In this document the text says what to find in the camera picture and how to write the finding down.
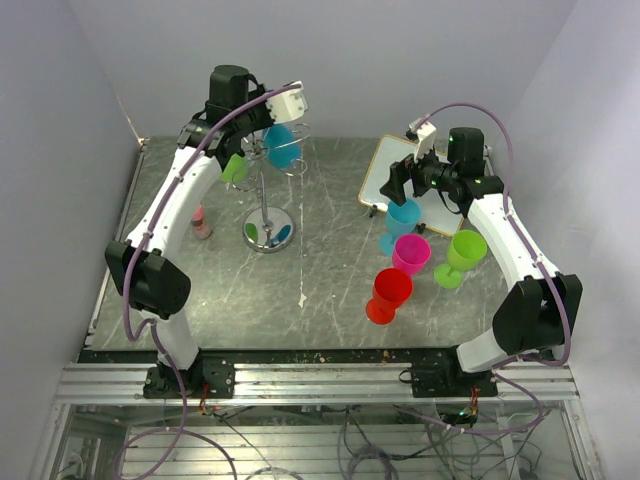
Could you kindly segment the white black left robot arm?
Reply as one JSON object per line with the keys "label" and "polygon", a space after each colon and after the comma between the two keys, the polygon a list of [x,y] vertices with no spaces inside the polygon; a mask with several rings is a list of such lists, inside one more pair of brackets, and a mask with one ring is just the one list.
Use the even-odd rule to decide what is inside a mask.
{"label": "white black left robot arm", "polygon": [[188,325],[191,280],[175,257],[207,190],[220,179],[248,135],[301,114],[301,82],[269,90],[246,68],[219,65],[210,75],[204,106],[182,127],[170,170],[151,206],[123,241],[105,249],[110,276],[122,298],[126,338],[150,332],[157,363],[146,374],[146,399],[192,397],[220,386],[228,398],[229,367],[207,368]]}

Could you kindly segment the blue plastic wine glass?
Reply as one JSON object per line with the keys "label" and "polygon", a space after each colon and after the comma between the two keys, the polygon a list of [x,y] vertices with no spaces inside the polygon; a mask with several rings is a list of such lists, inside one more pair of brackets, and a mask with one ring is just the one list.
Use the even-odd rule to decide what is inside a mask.
{"label": "blue plastic wine glass", "polygon": [[294,134],[283,124],[264,129],[262,140],[267,150],[267,158],[276,168],[289,168],[302,154]]}

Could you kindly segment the green plastic wine glass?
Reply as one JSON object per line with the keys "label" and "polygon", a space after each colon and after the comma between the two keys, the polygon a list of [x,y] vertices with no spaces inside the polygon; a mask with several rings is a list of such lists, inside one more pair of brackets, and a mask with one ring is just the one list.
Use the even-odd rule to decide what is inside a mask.
{"label": "green plastic wine glass", "polygon": [[222,182],[239,184],[248,174],[248,161],[244,156],[234,154],[220,175]]}

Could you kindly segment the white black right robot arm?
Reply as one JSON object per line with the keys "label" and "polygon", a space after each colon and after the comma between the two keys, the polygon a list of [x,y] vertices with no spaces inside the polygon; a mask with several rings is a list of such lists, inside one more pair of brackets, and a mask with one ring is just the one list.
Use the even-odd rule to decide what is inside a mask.
{"label": "white black right robot arm", "polygon": [[447,159],[435,151],[435,127],[426,122],[407,132],[413,153],[389,166],[380,192],[391,204],[430,190],[447,195],[497,261],[508,293],[491,327],[455,349],[456,361],[440,373],[450,394],[465,394],[476,373],[518,358],[564,365],[583,292],[579,278],[565,275],[543,254],[521,222],[503,181],[485,172],[484,135],[476,128],[449,132]]}

